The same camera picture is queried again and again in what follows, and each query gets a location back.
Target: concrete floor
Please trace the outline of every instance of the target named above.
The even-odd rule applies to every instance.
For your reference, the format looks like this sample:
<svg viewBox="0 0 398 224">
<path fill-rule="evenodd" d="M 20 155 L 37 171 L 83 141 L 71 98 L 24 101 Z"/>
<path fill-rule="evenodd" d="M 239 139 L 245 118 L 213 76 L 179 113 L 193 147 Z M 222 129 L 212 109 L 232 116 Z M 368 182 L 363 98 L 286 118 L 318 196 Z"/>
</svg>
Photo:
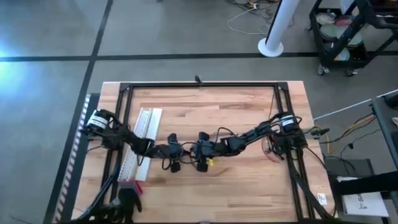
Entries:
<svg viewBox="0 0 398 224">
<path fill-rule="evenodd" d="M 285 52 L 316 51 L 312 33 L 305 30 L 314 2 L 301 0 L 294 25 L 284 35 Z M 1 1 L 0 57 L 89 56 L 106 4 L 107 0 Z M 263 36 L 240 34 L 226 26 L 241 12 L 221 0 L 114 0 L 99 55 L 257 53 Z M 263 20 L 247 14 L 233 25 L 255 32 Z M 363 35 L 368 49 L 374 50 L 390 34 L 369 26 Z M 388 50 L 398 50 L 398 45 Z M 99 61 L 88 93 L 99 92 L 105 81 L 193 80 L 195 75 L 203 80 L 303 80 L 317 117 L 397 89 L 396 62 L 395 56 L 378 57 L 348 78 L 341 70 L 318 76 L 316 57 Z M 18 223 L 10 215 L 42 223 L 88 64 L 56 59 L 0 62 L 1 223 Z M 332 129 L 333 138 L 367 113 L 369 108 L 361 105 L 318 122 Z M 373 129 L 376 123 L 336 144 L 337 151 Z M 395 170 L 380 133 L 345 154 L 352 159 L 368 157 L 377 173 Z"/>
</svg>

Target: black cart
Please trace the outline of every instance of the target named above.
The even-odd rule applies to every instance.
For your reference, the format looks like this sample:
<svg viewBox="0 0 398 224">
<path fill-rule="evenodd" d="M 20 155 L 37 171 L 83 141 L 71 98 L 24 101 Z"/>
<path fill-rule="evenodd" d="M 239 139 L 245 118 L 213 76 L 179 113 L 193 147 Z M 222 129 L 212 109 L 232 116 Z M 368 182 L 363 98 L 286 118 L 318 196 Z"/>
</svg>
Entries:
<svg viewBox="0 0 398 224">
<path fill-rule="evenodd" d="M 356 75 L 360 68 L 365 67 L 388 45 L 393 43 L 394 40 L 398 40 L 397 5 L 386 6 L 383 4 L 384 1 L 380 0 L 355 0 L 345 14 L 342 14 L 340 9 L 319 8 L 321 2 L 322 0 L 317 0 L 313 6 L 310 13 L 310 25 L 308 27 L 309 30 L 313 30 L 315 44 L 319 52 L 320 64 L 317 70 L 319 75 L 328 73 L 330 68 L 343 68 L 349 77 Z M 333 42 L 332 47 L 327 47 L 326 44 L 329 42 L 322 38 L 320 31 L 322 25 L 317 22 L 317 14 L 325 12 L 338 18 L 340 16 L 351 15 L 356 7 L 359 9 L 359 14 L 353 18 L 352 23 L 344 31 L 343 35 Z M 368 52 L 365 44 L 362 42 L 357 47 L 348 49 L 350 54 L 348 60 L 335 60 L 365 24 L 371 24 L 377 29 L 390 29 L 392 36 L 374 52 Z"/>
</svg>

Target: caster wheel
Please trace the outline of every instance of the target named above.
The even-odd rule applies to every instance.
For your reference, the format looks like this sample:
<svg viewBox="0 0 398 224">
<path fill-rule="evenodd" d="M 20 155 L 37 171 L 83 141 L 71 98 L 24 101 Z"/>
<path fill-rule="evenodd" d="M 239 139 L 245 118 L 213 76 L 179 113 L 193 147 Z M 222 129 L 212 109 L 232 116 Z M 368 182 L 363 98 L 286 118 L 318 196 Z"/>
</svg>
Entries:
<svg viewBox="0 0 398 224">
<path fill-rule="evenodd" d="M 317 73 L 318 73 L 318 75 L 324 75 L 326 73 L 329 73 L 329 68 L 325 68 L 324 66 L 319 64 Z"/>
<path fill-rule="evenodd" d="M 348 69 L 346 71 L 346 76 L 353 77 L 354 75 L 358 74 L 358 69 Z"/>
</svg>

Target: wooden tabletop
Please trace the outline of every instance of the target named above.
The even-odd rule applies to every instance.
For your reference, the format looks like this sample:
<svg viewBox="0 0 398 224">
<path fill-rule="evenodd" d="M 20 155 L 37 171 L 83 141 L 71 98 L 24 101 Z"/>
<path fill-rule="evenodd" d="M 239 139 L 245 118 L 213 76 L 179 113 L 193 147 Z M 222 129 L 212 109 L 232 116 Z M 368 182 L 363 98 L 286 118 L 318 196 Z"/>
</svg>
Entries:
<svg viewBox="0 0 398 224">
<path fill-rule="evenodd" d="M 115 111 L 119 84 L 103 84 L 98 108 Z M 303 118 L 300 126 L 309 129 L 313 119 L 303 82 L 288 84 L 294 112 Z M 141 107 L 162 108 L 157 144 L 166 143 L 170 133 L 177 133 L 179 142 L 196 141 L 200 131 L 214 137 L 220 126 L 241 134 L 268 119 L 272 96 L 271 87 L 135 88 L 129 124 L 134 127 Z M 271 114 L 276 113 L 274 102 Z M 309 148 L 322 158 L 318 141 L 307 141 Z M 236 157 L 217 157 L 207 173 L 182 164 L 181 171 L 172 174 L 162 170 L 160 159 L 152 159 L 147 181 L 141 182 L 143 211 L 134 213 L 134 221 L 296 221 L 287 163 L 272 162 L 262 147 L 262 141 L 258 141 Z M 99 191 L 105 158 L 105 149 L 86 155 L 73 217 L 79 216 Z M 325 170 L 308 151 L 304 161 L 313 194 L 325 194 L 325 208 L 332 213 L 335 203 Z"/>
</svg>

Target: white sticker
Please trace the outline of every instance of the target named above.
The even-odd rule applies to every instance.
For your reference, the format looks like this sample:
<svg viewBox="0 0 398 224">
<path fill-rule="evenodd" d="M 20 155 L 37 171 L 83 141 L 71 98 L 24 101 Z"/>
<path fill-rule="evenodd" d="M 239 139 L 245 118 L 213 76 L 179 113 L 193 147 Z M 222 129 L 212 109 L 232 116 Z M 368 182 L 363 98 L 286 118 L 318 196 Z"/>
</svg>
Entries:
<svg viewBox="0 0 398 224">
<path fill-rule="evenodd" d="M 99 121 L 99 122 L 104 123 L 104 124 L 108 123 L 108 121 L 106 119 L 104 119 L 102 117 L 99 117 L 99 116 L 95 116 L 95 115 L 91 116 L 90 119 L 93 119 L 95 121 Z"/>
<path fill-rule="evenodd" d="M 321 205 L 327 205 L 328 204 L 328 201 L 326 200 L 326 195 L 325 194 L 318 193 L 317 196 L 318 196 L 319 204 L 321 204 Z"/>
<path fill-rule="evenodd" d="M 287 120 L 287 121 L 283 121 L 282 122 L 282 126 L 286 126 L 286 125 L 288 125 L 288 124 L 293 124 L 293 120 L 292 119 L 290 119 L 290 120 Z"/>
<path fill-rule="evenodd" d="M 105 124 L 103 124 L 103 123 L 101 123 L 101 122 L 98 122 L 98 121 L 95 121 L 95 120 L 93 120 L 93 119 L 90 119 L 90 120 L 87 122 L 87 125 L 89 125 L 89 124 L 97 125 L 98 127 L 101 127 L 101 128 L 103 128 L 103 129 L 106 128 L 106 125 L 105 125 Z"/>
</svg>

